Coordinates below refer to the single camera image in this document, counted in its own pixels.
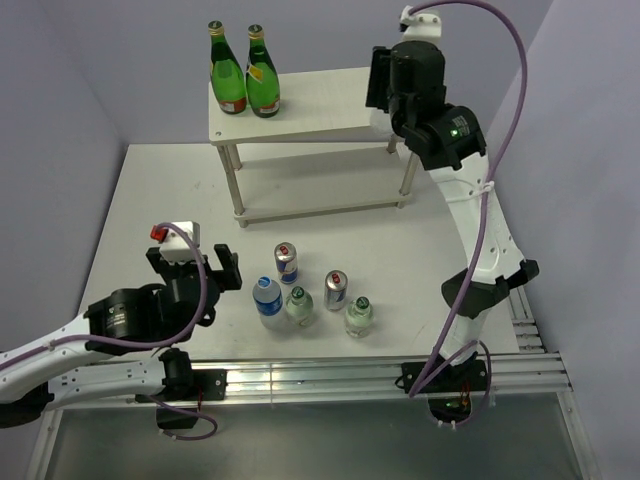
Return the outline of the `small pocari sweat bottle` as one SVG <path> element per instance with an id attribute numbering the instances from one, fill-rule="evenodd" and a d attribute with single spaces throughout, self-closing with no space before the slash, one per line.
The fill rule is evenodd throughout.
<path id="1" fill-rule="evenodd" d="M 283 330 L 287 317 L 280 285 L 270 277 L 262 276 L 253 286 L 252 298 L 263 326 L 269 330 Z"/>

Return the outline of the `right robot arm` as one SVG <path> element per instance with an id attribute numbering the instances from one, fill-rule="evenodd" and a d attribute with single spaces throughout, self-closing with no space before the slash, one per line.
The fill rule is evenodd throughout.
<path id="1" fill-rule="evenodd" d="M 539 273 L 507 226 L 476 115 L 446 100 L 444 70 L 444 56 L 432 43 L 376 47 L 365 100 L 389 115 L 394 134 L 429 173 L 467 258 L 466 267 L 441 286 L 450 312 L 413 392 L 432 380 L 446 390 L 457 388 L 476 356 L 490 310 Z"/>

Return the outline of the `large pocari sweat bottle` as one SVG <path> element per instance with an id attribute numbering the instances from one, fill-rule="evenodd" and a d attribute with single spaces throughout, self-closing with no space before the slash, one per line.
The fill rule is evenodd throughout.
<path id="1" fill-rule="evenodd" d="M 373 110 L 370 114 L 370 127 L 374 132 L 376 138 L 380 141 L 396 136 L 392 124 L 391 118 L 388 113 L 381 110 Z"/>

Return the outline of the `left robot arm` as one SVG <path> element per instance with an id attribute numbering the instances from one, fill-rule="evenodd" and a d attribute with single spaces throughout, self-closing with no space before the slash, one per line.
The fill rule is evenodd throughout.
<path id="1" fill-rule="evenodd" d="M 59 330 L 2 353 L 2 428 L 93 399 L 190 395 L 195 375 L 177 346 L 214 322 L 223 293 L 242 286 L 237 253 L 225 244 L 214 251 L 218 270 L 198 250 L 185 249 L 185 260 L 170 262 L 152 247 L 146 258 L 161 282 L 116 290 Z"/>

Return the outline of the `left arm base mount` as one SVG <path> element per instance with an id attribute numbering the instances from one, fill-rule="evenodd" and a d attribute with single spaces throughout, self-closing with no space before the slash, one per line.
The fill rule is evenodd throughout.
<path id="1" fill-rule="evenodd" d="M 196 370 L 186 387 L 173 393 L 155 396 L 136 395 L 135 402 L 156 408 L 155 419 L 159 433 L 175 441 L 199 441 L 212 437 L 218 430 L 215 419 L 203 412 L 205 401 L 222 401 L 227 387 L 225 369 Z M 186 435 L 199 420 L 211 425 L 207 433 Z"/>

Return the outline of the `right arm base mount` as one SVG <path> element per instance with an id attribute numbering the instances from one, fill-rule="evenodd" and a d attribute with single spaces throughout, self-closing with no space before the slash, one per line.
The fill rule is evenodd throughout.
<path id="1" fill-rule="evenodd" d="M 488 400 L 473 405 L 472 394 L 486 394 L 490 389 L 490 369 L 482 359 L 473 356 L 461 365 L 447 366 L 421 394 L 428 396 L 430 414 L 441 427 L 455 429 L 467 421 L 476 406 L 486 406 Z"/>

